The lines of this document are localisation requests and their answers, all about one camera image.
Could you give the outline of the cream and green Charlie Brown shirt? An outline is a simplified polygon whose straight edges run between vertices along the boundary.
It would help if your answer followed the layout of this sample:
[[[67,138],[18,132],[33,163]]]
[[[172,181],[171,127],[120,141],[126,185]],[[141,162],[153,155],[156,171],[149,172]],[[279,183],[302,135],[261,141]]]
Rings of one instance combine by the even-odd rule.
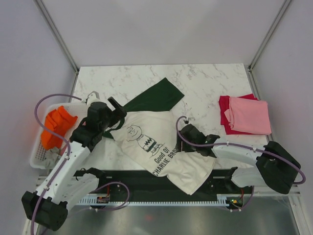
[[[213,170],[215,158],[176,150],[176,119],[171,109],[184,97],[167,78],[124,105],[127,115],[104,133],[122,152],[155,177],[194,194]]]

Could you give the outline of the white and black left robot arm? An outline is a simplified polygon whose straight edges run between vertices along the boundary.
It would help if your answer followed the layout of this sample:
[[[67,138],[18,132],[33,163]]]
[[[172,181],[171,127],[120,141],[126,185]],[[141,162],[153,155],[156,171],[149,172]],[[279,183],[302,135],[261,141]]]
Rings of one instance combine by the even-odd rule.
[[[70,138],[64,140],[66,150],[58,163],[34,192],[26,191],[22,196],[32,235],[36,233],[36,224],[53,231],[60,229],[69,211],[84,196],[106,190],[108,184],[105,173],[96,168],[86,170],[83,177],[72,186],[68,184],[78,167],[101,141],[105,130],[127,114],[113,97],[109,97],[108,101],[114,107],[113,110],[98,99],[87,99],[87,116],[73,130]]]

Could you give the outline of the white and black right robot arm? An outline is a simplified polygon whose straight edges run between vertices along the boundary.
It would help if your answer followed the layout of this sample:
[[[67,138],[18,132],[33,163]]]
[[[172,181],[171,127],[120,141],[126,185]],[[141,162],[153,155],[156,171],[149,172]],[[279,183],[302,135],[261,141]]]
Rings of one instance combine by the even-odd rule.
[[[300,163],[277,142],[260,146],[232,143],[218,135],[205,135],[192,124],[177,132],[177,148],[247,164],[248,168],[232,167],[227,173],[224,187],[231,193],[249,186],[268,186],[288,194],[302,173]]]

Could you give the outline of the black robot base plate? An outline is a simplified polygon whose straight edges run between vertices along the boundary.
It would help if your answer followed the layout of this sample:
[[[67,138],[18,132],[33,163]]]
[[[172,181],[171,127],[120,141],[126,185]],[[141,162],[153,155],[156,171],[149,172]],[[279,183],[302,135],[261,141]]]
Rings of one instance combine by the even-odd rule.
[[[122,182],[129,188],[130,198],[134,197],[135,199],[186,199],[189,196],[204,199],[207,194],[247,195],[252,192],[252,187],[240,188],[231,182],[230,169],[214,169],[192,195],[183,192],[167,177],[156,177],[145,170],[99,171],[90,168],[86,171],[77,171],[75,176],[83,176],[83,174],[91,172],[99,177],[99,187],[113,181]]]

